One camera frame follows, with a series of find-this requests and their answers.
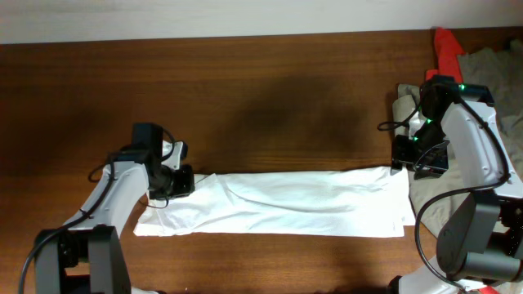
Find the white t-shirt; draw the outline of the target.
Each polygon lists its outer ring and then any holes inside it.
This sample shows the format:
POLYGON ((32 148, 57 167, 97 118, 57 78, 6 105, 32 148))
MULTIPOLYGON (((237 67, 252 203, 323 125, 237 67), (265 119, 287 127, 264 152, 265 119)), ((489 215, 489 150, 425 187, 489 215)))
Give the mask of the white t-shirt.
POLYGON ((394 238, 414 223, 407 171, 296 171, 195 176, 195 191, 146 209, 137 236, 192 233, 394 238))

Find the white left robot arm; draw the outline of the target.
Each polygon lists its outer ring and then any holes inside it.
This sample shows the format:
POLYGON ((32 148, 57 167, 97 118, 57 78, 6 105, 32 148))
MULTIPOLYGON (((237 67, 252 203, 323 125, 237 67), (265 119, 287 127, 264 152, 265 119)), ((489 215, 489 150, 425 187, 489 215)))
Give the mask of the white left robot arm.
POLYGON ((37 293, 138 293, 120 236, 143 196, 165 205, 194 192, 188 146, 158 124, 139 122, 132 139, 106 157, 96 187, 61 227, 42 230, 22 268, 18 291, 34 267, 37 293))

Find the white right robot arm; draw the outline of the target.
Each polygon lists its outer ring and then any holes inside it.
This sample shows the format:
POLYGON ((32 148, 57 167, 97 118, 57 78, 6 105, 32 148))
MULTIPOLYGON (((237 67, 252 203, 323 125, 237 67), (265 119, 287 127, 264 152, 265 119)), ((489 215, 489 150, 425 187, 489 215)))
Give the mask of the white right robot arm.
POLYGON ((454 195, 466 198, 437 236, 436 255, 392 279, 390 293, 468 293, 522 280, 522 181, 499 135, 494 98, 488 87, 435 75, 419 89, 414 111, 420 126, 405 118, 407 134, 392 143, 391 167, 411 171, 416 180, 440 177, 449 169, 452 150, 463 187, 436 195, 416 215, 414 240, 423 214, 454 195))

